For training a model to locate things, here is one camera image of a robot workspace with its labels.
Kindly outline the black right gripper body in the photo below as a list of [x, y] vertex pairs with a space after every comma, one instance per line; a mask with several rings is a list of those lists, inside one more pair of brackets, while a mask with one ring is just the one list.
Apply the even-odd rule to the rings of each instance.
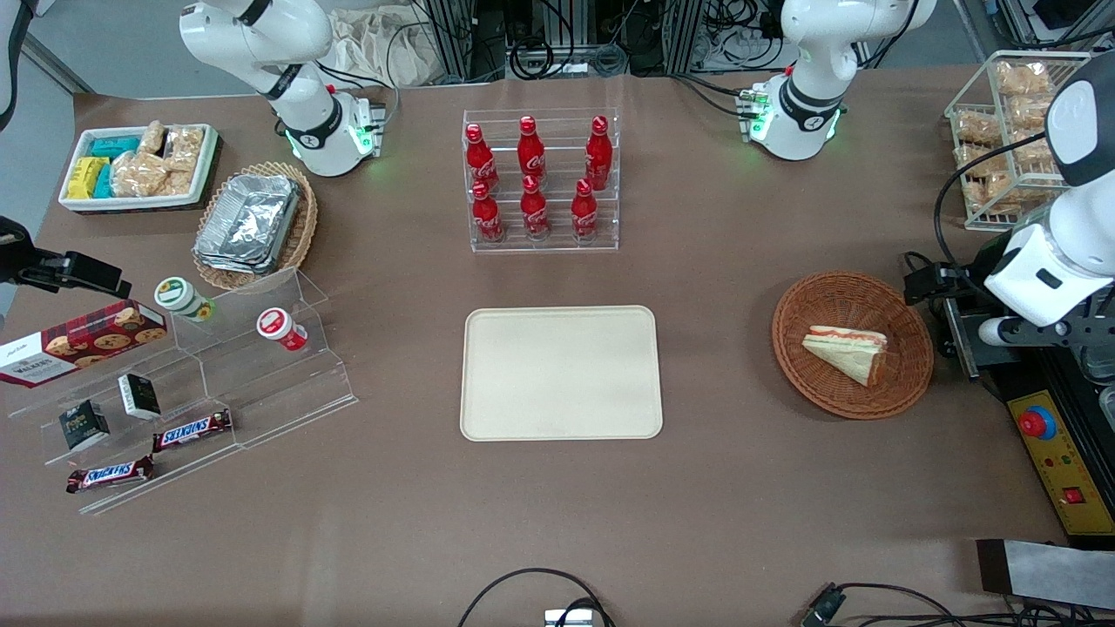
[[25, 226], [1, 218], [1, 282], [28, 284], [25, 271], [38, 266], [39, 257]]

